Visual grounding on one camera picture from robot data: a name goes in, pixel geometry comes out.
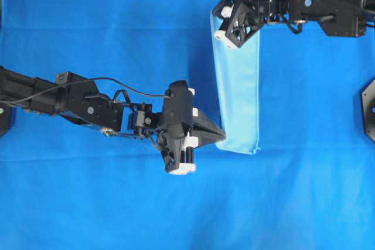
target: black metal plate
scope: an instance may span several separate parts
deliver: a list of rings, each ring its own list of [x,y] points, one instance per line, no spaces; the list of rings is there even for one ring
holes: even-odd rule
[[[375,141],[375,80],[362,92],[362,110],[366,135]]]
[[[0,137],[9,131],[11,128],[12,108],[0,104]]]

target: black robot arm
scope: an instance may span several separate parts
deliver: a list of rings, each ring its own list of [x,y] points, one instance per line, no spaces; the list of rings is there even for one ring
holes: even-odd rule
[[[215,37],[237,48],[273,24],[299,34],[303,24],[315,21],[329,36],[363,36],[374,22],[375,0],[222,0],[213,14],[223,20]]]
[[[123,88],[110,98],[99,92],[96,80],[111,80]],[[152,112],[151,104],[131,102],[126,89],[163,98],[162,112]],[[161,151],[168,173],[186,174],[195,171],[195,148],[226,138],[223,130],[193,107],[194,93],[185,81],[172,83],[164,95],[150,95],[113,78],[86,79],[66,72],[51,83],[0,66],[0,136],[11,127],[13,108],[21,107],[39,114],[59,115],[76,125],[97,129],[105,136],[150,139]],[[125,101],[118,100],[119,95]],[[130,133],[121,132],[125,108],[130,109]]]

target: screw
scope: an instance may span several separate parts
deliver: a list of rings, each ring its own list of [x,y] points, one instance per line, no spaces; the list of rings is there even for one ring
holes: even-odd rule
[[[60,80],[60,81],[63,81],[65,78],[66,78],[65,74],[59,74],[59,75],[57,75],[57,79]]]
[[[312,0],[305,0],[305,6],[310,7],[312,4]]]
[[[93,114],[94,113],[94,108],[93,107],[88,107],[87,108],[87,113],[88,114]]]

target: blue tablecloth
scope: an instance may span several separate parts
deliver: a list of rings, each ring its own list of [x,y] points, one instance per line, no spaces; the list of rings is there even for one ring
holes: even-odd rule
[[[218,1],[4,0],[0,64],[153,93],[187,79],[219,123],[209,22]],[[375,76],[374,44],[372,30],[342,39],[313,23],[299,36],[265,27],[262,150],[201,148],[187,177],[165,174],[148,142],[18,110],[0,139],[0,249],[373,249],[375,144],[359,93]]]

